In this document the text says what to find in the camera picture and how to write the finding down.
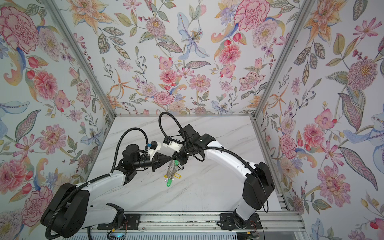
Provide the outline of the round metal key organizer disc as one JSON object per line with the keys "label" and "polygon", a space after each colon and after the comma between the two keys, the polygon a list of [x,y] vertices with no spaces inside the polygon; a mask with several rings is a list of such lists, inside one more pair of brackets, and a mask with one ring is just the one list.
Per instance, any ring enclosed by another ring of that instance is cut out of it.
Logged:
{"label": "round metal key organizer disc", "polygon": [[174,174],[177,173],[177,171],[180,170],[179,166],[175,165],[175,160],[171,160],[167,167],[167,172],[165,174],[165,181],[167,182],[167,179],[173,178],[174,180]]}

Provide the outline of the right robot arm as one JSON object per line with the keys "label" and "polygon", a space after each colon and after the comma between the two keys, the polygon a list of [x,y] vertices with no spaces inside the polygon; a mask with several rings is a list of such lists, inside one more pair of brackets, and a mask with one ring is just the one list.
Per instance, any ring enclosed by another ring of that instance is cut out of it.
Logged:
{"label": "right robot arm", "polygon": [[173,158],[185,165],[189,157],[200,155],[201,161],[213,160],[232,171],[242,182],[243,192],[239,205],[230,217],[237,227],[244,229],[256,211],[269,211],[269,197],[275,190],[271,171],[267,164],[248,162],[226,149],[214,137],[197,133],[191,125],[179,130],[180,140],[165,137],[164,144],[173,149]]}

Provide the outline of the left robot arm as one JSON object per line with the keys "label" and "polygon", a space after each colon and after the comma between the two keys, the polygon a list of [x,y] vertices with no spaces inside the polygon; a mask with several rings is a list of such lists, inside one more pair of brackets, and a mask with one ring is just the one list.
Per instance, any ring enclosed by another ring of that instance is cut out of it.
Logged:
{"label": "left robot arm", "polygon": [[160,146],[146,145],[143,150],[131,144],[118,160],[114,156],[112,170],[82,184],[64,184],[54,195],[43,213],[41,224],[46,227],[45,237],[53,240],[70,238],[83,228],[107,225],[116,229],[126,224],[125,210],[108,201],[97,205],[96,200],[107,192],[130,183],[138,170],[153,171],[170,162],[170,156],[158,152]]}

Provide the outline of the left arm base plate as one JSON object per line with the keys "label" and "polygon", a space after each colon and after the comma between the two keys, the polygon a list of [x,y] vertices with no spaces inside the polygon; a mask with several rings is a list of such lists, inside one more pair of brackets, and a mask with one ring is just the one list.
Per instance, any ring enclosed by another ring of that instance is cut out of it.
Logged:
{"label": "left arm base plate", "polygon": [[97,230],[138,230],[141,214],[124,214],[116,217],[109,224],[100,224]]}

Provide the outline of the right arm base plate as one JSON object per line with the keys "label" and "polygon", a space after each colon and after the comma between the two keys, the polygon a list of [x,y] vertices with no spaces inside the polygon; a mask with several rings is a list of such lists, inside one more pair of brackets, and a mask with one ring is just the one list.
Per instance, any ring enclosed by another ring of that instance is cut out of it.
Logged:
{"label": "right arm base plate", "polygon": [[231,214],[219,214],[219,221],[217,222],[222,230],[234,231],[234,230],[261,230],[260,217],[258,214],[253,214],[248,220],[243,220],[235,213]]}

